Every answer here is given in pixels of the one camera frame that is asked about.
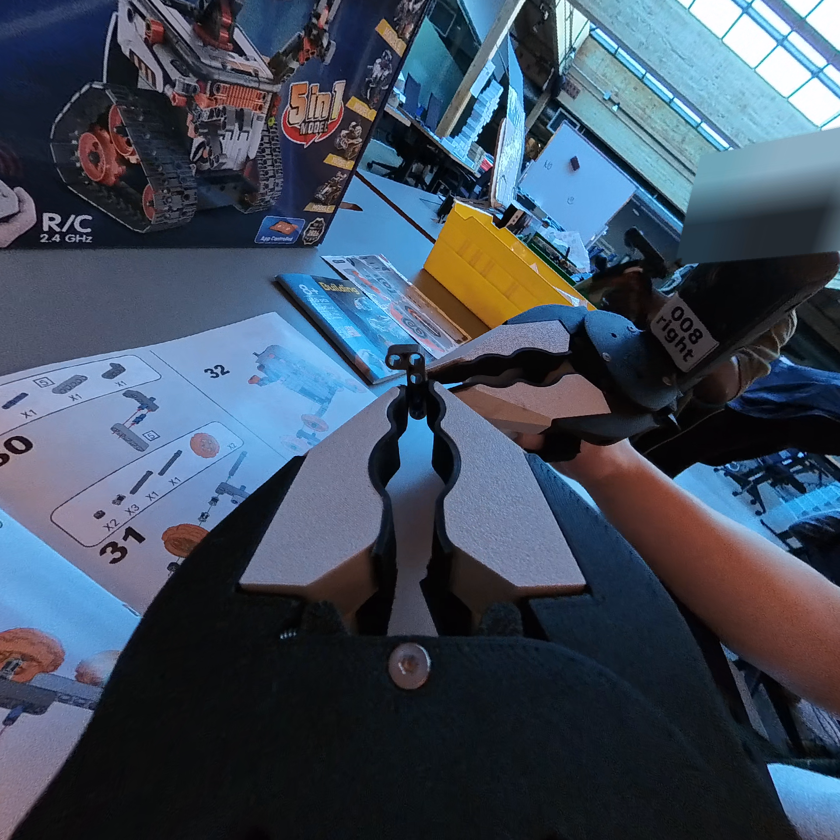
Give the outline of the green plastic bin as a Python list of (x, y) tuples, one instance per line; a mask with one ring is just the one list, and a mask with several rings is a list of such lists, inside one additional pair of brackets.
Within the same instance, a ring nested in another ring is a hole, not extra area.
[(524, 244), (573, 287), (592, 274), (588, 262), (581, 268), (571, 260), (570, 246), (556, 245), (540, 234), (535, 234)]

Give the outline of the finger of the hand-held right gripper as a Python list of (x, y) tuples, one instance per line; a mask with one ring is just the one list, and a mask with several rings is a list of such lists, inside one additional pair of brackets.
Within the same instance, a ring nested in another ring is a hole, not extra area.
[(521, 381), (517, 373), (476, 375), (452, 388), (464, 404), (502, 433), (539, 434), (553, 421), (612, 412), (604, 393), (577, 373), (550, 373), (550, 384)]
[(571, 335), (586, 315), (584, 307), (530, 309), (433, 362), (427, 378), (442, 384), (541, 385), (564, 363)]

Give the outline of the whiteboard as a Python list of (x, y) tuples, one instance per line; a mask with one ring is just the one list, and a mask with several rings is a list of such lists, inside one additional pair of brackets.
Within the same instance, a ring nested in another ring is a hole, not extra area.
[(636, 189), (629, 176), (566, 122), (519, 183), (521, 193), (561, 228), (579, 233), (585, 245), (602, 234)]

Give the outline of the person's right forearm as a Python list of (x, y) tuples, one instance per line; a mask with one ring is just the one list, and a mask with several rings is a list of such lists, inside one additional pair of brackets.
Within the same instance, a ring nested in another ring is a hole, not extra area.
[(628, 474), (586, 491), (729, 649), (799, 697), (838, 714), (837, 585), (712, 510), (646, 458)]

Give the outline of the black office chair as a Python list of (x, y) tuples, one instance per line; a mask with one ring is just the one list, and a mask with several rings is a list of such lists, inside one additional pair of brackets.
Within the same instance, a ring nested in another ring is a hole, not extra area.
[(806, 510), (804, 503), (819, 506), (838, 497), (839, 467), (837, 456), (807, 454), (798, 448), (779, 453), (732, 461), (714, 471), (732, 480), (734, 497), (743, 497), (757, 517), (769, 509), (791, 503), (794, 510)]

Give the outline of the blue instruction booklet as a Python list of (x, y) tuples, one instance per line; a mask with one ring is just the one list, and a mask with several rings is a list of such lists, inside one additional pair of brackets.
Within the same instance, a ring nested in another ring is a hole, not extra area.
[(413, 339), (357, 287), (303, 274), (279, 274), (275, 282), (369, 384), (396, 376), (387, 351)]

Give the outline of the grey holed beam with blue pin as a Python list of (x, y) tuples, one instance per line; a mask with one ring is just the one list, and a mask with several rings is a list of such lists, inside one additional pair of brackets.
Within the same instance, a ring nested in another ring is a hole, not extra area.
[(403, 371), (406, 374), (407, 410), (413, 419), (425, 419), (427, 373), (423, 349), (415, 343), (393, 344), (388, 348), (385, 364), (392, 371)]

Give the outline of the wooden easel board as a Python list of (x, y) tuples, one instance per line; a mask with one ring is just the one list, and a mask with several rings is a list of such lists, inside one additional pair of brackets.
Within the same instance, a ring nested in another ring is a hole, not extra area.
[(505, 209), (517, 195), (526, 144), (526, 114), (523, 102), (523, 77), (511, 38), (505, 41), (509, 78), (507, 106), (500, 121), (495, 160), (489, 188), (489, 203), (494, 209)]

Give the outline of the grey desk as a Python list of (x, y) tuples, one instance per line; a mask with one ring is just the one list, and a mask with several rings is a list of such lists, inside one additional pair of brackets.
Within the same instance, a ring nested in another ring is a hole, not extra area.
[(2, 378), (274, 312), (362, 382), (274, 282), (282, 272), (335, 278), (323, 254), (382, 254), (469, 336), (487, 330), (423, 270), (423, 233), (368, 186), (352, 184), (350, 202), (361, 210), (340, 210), (318, 249), (3, 250)]

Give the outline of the grey table with wooden edge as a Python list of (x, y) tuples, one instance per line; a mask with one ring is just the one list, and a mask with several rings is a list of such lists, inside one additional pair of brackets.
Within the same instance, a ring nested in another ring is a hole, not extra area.
[(372, 172), (357, 171), (355, 177), (391, 205), (427, 239), (432, 242), (437, 240), (444, 225), (444, 222), (438, 219), (438, 211), (445, 204), (443, 197)]

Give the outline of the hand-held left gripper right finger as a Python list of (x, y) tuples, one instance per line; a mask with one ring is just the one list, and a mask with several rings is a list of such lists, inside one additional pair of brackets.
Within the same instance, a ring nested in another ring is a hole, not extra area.
[(438, 634), (471, 634), (495, 603), (580, 595), (586, 582), (525, 452), (429, 383), (435, 503), (427, 606)]

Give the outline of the robot sticker sheet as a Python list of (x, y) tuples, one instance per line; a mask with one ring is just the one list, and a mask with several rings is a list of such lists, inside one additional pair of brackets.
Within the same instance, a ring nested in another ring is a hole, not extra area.
[(325, 255), (322, 258), (433, 359), (441, 358), (470, 341), (467, 332), (383, 255)]

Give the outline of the navy jacket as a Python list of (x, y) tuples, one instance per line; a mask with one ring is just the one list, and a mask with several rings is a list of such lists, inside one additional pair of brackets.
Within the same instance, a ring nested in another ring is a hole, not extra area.
[(736, 399), (732, 410), (773, 421), (826, 417), (839, 420), (839, 373), (793, 364), (779, 358), (770, 372)]

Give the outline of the open white instruction booklet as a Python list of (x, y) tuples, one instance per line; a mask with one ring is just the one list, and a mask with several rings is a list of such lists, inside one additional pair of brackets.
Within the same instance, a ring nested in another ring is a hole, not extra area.
[(185, 556), (372, 401), (274, 312), (2, 378), (2, 838)]

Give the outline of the robot kit box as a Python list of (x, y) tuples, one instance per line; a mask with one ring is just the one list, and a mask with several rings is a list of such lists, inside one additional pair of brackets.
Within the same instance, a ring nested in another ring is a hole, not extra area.
[(2, 248), (310, 247), (418, 1), (2, 1)]

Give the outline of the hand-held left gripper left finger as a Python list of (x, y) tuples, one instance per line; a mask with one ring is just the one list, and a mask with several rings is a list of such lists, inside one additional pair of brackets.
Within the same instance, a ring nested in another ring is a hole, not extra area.
[(239, 583), (329, 601), (360, 632), (384, 634), (396, 588), (386, 486), (400, 466), (403, 387), (378, 397), (308, 452)]

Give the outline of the person's right hand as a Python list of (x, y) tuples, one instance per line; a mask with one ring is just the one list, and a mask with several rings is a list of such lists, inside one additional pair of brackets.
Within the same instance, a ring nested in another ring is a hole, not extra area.
[(586, 489), (628, 474), (644, 462), (644, 457), (626, 440), (602, 446), (574, 437), (562, 440), (545, 434), (518, 434), (515, 441)]

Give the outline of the yellow plastic bin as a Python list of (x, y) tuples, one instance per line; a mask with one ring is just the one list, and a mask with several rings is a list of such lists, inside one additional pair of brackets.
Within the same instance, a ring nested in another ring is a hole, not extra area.
[(495, 328), (543, 305), (593, 310), (567, 281), (494, 217), (456, 202), (437, 237), (425, 270), (479, 320)]

